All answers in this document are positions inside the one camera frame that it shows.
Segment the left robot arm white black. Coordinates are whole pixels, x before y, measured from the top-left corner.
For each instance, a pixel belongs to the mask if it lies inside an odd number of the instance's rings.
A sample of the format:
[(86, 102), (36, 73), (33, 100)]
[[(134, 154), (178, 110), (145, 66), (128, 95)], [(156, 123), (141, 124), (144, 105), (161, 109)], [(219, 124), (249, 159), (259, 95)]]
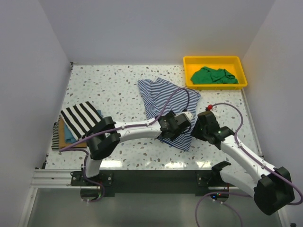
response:
[(187, 110), (179, 114), (170, 111), (143, 122), (115, 122), (111, 117), (104, 118), (87, 133), (89, 157), (83, 167), (82, 181), (86, 185), (94, 185), (98, 181), (103, 159), (109, 157), (119, 143), (141, 138), (174, 141), (191, 127), (192, 119), (192, 113)]

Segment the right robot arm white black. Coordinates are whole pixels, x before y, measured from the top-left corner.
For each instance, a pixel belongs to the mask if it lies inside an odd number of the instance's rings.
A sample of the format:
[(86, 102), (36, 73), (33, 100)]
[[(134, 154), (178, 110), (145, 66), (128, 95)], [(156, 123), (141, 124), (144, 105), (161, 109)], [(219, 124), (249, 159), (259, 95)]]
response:
[(220, 127), (211, 111), (201, 112), (191, 135), (207, 141), (233, 158), (244, 170), (231, 172), (231, 163), (222, 161), (212, 167), (211, 181), (217, 186), (230, 183), (254, 199), (258, 208), (271, 215), (294, 199), (291, 176), (284, 167), (276, 168), (247, 146), (228, 127)]

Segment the blue white striped tank top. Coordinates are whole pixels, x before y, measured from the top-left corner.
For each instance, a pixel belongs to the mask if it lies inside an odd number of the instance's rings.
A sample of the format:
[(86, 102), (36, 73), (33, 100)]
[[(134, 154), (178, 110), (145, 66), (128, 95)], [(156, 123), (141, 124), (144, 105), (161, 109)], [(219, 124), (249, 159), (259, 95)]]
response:
[(191, 124), (196, 122), (197, 104), (201, 98), (198, 91), (193, 89), (181, 89), (169, 81), (157, 78), (155, 81), (142, 79), (138, 81), (138, 88), (143, 98), (146, 118), (156, 118), (163, 108), (166, 115), (169, 111), (175, 114), (187, 110), (192, 113)]

